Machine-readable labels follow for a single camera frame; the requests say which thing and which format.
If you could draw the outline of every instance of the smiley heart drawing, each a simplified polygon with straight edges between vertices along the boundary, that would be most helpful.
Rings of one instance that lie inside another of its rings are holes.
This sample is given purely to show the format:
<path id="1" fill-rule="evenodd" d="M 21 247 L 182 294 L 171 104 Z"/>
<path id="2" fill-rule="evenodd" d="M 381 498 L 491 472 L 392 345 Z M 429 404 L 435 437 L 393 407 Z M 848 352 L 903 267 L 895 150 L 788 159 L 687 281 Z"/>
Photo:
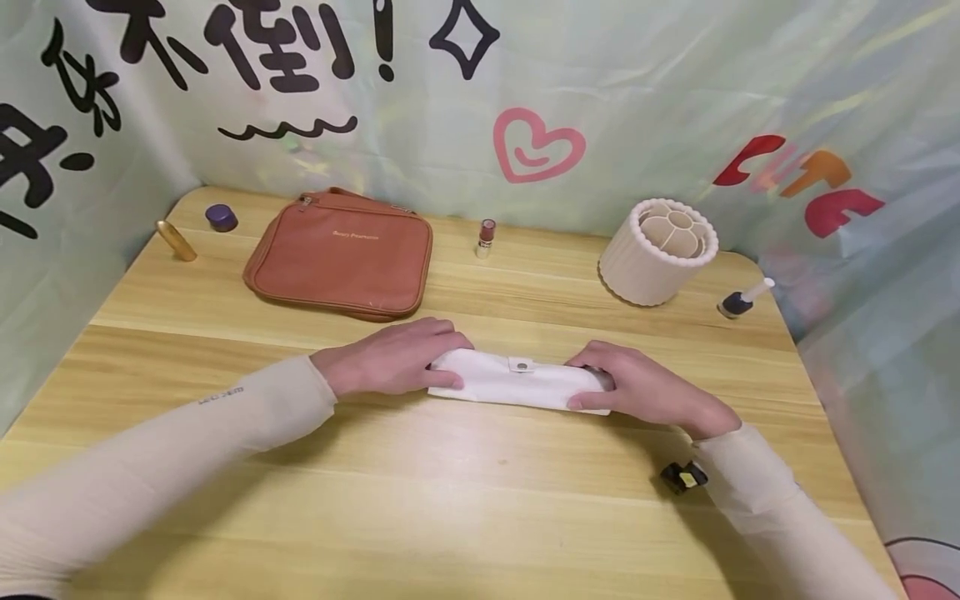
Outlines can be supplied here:
<path id="1" fill-rule="evenodd" d="M 529 169 L 542 168 L 532 173 L 520 174 L 514 171 L 510 162 L 510 153 L 507 150 L 507 127 L 516 121 L 523 121 L 530 127 L 531 139 L 530 146 L 534 150 L 543 148 L 558 141 L 565 141 L 570 145 L 569 151 L 560 162 L 547 166 L 550 158 L 540 156 L 530 158 L 522 148 L 514 148 L 514 157 L 522 166 Z M 552 131 L 546 129 L 543 119 L 538 114 L 528 108 L 507 108 L 500 113 L 493 123 L 493 148 L 496 150 L 496 158 L 500 162 L 500 170 L 503 171 L 503 177 L 510 183 L 530 183 L 533 181 L 543 181 L 562 175 L 575 167 L 580 159 L 584 157 L 587 151 L 587 139 L 577 130 L 564 127 Z"/>

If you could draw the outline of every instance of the hand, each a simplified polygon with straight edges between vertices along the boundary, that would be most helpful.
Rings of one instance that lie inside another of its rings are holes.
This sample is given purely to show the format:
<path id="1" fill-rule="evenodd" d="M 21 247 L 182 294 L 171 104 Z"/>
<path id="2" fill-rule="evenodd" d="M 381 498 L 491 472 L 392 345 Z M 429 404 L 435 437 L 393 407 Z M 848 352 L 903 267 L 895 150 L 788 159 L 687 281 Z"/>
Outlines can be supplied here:
<path id="1" fill-rule="evenodd" d="M 450 321 L 433 317 L 380 329 L 359 342 L 319 350 L 310 356 L 333 393 L 405 394 L 431 386 L 462 388 L 460 375 L 429 371 L 441 354 L 473 344 Z"/>
<path id="2" fill-rule="evenodd" d="M 612 392 L 578 394 L 570 410 L 610 409 L 640 420 L 681 427 L 694 440 L 715 438 L 740 428 L 733 409 L 633 348 L 593 341 L 566 362 L 594 367 L 613 377 Z"/>

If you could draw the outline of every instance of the brown leather bag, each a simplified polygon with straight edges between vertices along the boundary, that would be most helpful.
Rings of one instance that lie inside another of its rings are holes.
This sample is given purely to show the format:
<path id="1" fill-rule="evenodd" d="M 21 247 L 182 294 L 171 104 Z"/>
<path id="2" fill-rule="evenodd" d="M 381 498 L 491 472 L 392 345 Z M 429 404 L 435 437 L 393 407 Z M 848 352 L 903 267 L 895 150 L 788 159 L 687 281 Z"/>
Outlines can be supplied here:
<path id="1" fill-rule="evenodd" d="M 420 307 L 432 248 L 433 229 L 418 214 L 331 187 L 280 211 L 243 278 L 268 300 L 382 323 Z"/>

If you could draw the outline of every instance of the small purple container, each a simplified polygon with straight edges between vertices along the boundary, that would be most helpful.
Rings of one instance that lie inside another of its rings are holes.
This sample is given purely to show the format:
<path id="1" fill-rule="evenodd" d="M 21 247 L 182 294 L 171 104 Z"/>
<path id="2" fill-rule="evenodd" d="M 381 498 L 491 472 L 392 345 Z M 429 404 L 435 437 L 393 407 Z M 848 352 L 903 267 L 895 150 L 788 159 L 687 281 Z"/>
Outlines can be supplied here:
<path id="1" fill-rule="evenodd" d="M 226 204 L 214 204 L 206 210 L 204 215 L 215 231 L 224 233 L 233 231 L 237 227 L 237 216 Z"/>

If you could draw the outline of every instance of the beige arm sleeve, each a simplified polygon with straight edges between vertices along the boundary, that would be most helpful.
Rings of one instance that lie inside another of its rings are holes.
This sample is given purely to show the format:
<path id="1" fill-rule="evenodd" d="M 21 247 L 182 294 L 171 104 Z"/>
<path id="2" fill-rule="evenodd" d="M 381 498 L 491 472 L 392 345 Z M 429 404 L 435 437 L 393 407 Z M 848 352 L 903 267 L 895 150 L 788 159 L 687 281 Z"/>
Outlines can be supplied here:
<path id="1" fill-rule="evenodd" d="M 102 560 L 229 463 L 311 433 L 335 403 L 309 358 L 292 358 L 5 492 L 0 597 L 60 598 L 72 573 Z"/>
<path id="2" fill-rule="evenodd" d="M 897 598 L 755 428 L 744 424 L 694 448 L 713 502 L 753 547 L 785 597 Z"/>

